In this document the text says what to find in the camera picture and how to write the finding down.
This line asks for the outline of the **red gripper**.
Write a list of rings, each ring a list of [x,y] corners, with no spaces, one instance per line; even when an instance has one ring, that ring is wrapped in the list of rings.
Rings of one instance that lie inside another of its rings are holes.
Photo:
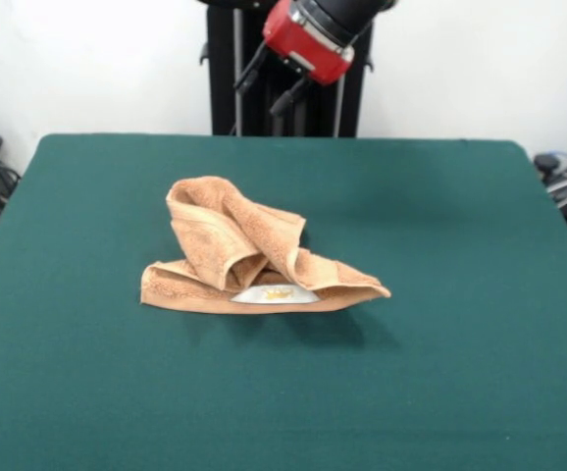
[[[268,55],[268,48],[321,85],[337,81],[354,60],[354,48],[351,45],[339,45],[329,38],[310,19],[309,12],[298,1],[278,1],[275,4],[263,26],[263,37],[265,41],[260,43],[235,81],[235,92],[246,92],[252,86]],[[311,84],[309,78],[300,78],[286,90],[272,105],[270,114],[273,117],[282,116]]]

